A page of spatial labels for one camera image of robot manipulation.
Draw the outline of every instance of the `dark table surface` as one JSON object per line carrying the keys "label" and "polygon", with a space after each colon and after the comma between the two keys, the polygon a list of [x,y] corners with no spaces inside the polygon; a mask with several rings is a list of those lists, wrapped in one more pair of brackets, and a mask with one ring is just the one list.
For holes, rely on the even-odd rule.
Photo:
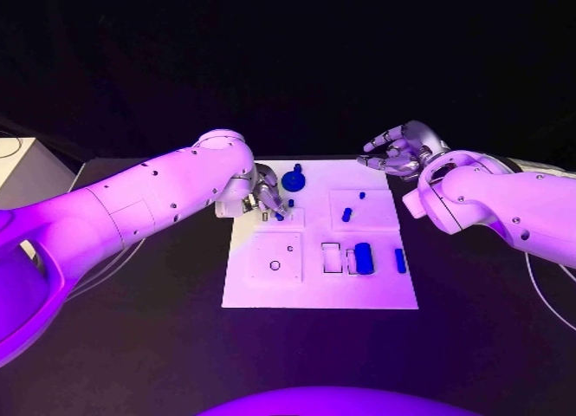
{"label": "dark table surface", "polygon": [[[77,187],[139,161],[93,160]],[[296,386],[392,390],[483,414],[576,414],[576,333],[535,292],[525,254],[486,227],[450,236],[415,220],[414,185],[389,183],[420,310],[222,309],[232,220],[209,207],[146,240],[0,368],[0,415],[185,416]],[[576,322],[576,283],[533,266]]]}

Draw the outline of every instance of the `small blue piece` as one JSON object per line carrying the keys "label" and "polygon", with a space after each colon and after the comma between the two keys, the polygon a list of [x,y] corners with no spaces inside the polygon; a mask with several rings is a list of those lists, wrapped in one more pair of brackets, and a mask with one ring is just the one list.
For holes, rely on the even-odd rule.
{"label": "small blue piece", "polygon": [[375,272],[375,269],[374,269],[372,245],[369,245],[369,243],[359,243],[355,246],[355,259],[356,259],[356,273],[359,275],[371,275]]}
{"label": "small blue piece", "polygon": [[303,175],[303,166],[300,163],[296,164],[294,170],[286,173],[281,178],[281,185],[289,192],[299,192],[304,188],[307,179]]}
{"label": "small blue piece", "polygon": [[407,273],[407,262],[404,261],[404,250],[397,249],[397,264],[398,264],[398,271],[401,273]]}
{"label": "small blue piece", "polygon": [[342,220],[348,223],[350,221],[350,216],[353,215],[353,209],[346,208],[345,209],[345,215],[342,216]]}

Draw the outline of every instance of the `white board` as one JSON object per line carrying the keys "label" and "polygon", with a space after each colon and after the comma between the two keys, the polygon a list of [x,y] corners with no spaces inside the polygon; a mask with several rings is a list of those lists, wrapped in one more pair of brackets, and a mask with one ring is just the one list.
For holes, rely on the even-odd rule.
{"label": "white board", "polygon": [[[222,306],[417,309],[408,267],[398,271],[395,250],[404,247],[385,174],[356,160],[258,162],[280,179],[300,163],[307,185],[299,192],[280,186],[281,197],[296,202],[283,221],[271,211],[264,218],[260,210],[234,219]],[[353,209],[349,222],[342,219],[346,207]],[[372,246],[371,275],[355,272],[352,249],[359,243]]]}

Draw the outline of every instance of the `robotic arm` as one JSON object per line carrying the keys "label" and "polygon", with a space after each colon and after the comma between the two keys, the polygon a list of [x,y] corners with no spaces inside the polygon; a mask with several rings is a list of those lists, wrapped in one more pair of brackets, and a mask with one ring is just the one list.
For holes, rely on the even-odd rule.
{"label": "robotic arm", "polygon": [[418,180],[402,199],[415,218],[428,216],[448,234],[486,225],[516,249],[576,269],[576,172],[451,151],[418,121],[388,130],[363,149],[384,144],[386,158],[358,160]]}
{"label": "robotic arm", "polygon": [[[0,367],[47,329],[87,271],[135,242],[215,203],[218,217],[256,208],[286,215],[279,179],[243,136],[212,130],[57,198],[0,211]],[[28,241],[40,264],[19,246]]]}

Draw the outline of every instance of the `cable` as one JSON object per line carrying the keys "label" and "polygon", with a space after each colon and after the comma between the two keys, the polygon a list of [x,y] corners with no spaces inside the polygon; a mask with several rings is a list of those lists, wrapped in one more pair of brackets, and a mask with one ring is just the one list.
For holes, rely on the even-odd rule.
{"label": "cable", "polygon": [[142,247],[142,244],[145,243],[146,239],[143,239],[136,247],[136,249],[132,251],[132,254],[129,255],[129,258],[123,261],[123,263],[117,266],[117,268],[107,274],[107,276],[100,279],[96,283],[84,287],[84,289],[80,289],[77,292],[74,292],[70,297],[66,299],[66,302],[68,302],[74,297],[78,297],[83,293],[86,293],[90,289],[94,289],[106,280],[110,279],[110,277],[119,272],[122,267],[126,265],[129,260],[132,260],[132,257],[137,253],[137,249]]}
{"label": "cable", "polygon": [[565,270],[565,273],[569,275],[569,278],[576,282],[576,277],[575,277],[575,275],[569,272],[569,269],[562,265],[562,264],[559,264],[559,266],[561,266],[561,268]]}
{"label": "cable", "polygon": [[551,303],[546,301],[546,298],[543,297],[540,288],[538,287],[538,283],[535,281],[535,277],[533,277],[533,270],[532,270],[532,263],[529,262],[529,254],[525,253],[525,259],[528,260],[528,270],[529,270],[529,276],[532,277],[532,282],[533,282],[533,287],[535,290],[538,291],[538,295],[542,297],[543,303],[546,304],[548,308],[551,309],[551,311],[553,312],[553,314],[559,317],[559,319],[562,320],[562,322],[566,324],[566,326],[576,332],[576,327],[572,325],[572,323],[562,317],[562,315],[556,312],[556,309],[553,308],[553,306],[551,305]]}
{"label": "cable", "polygon": [[84,279],[80,284],[73,288],[71,293],[77,292],[90,282],[94,282],[94,279],[113,267],[113,264],[120,260],[123,255],[129,252],[129,247],[117,254],[117,257],[110,261],[107,266],[103,268],[103,270],[91,276],[89,279]]}
{"label": "cable", "polygon": [[14,136],[11,133],[8,133],[8,132],[4,132],[2,130],[0,130],[0,133],[5,133],[5,134],[8,134],[11,137],[14,137],[15,139],[17,139],[17,142],[18,142],[18,144],[19,144],[19,146],[17,147],[17,149],[15,149],[15,151],[12,152],[12,153],[9,153],[8,155],[5,155],[5,156],[0,156],[0,159],[5,159],[5,158],[8,158],[9,156],[14,156],[21,150],[22,150],[22,145],[24,145],[24,142],[22,142],[22,140],[17,137],[17,136]]}

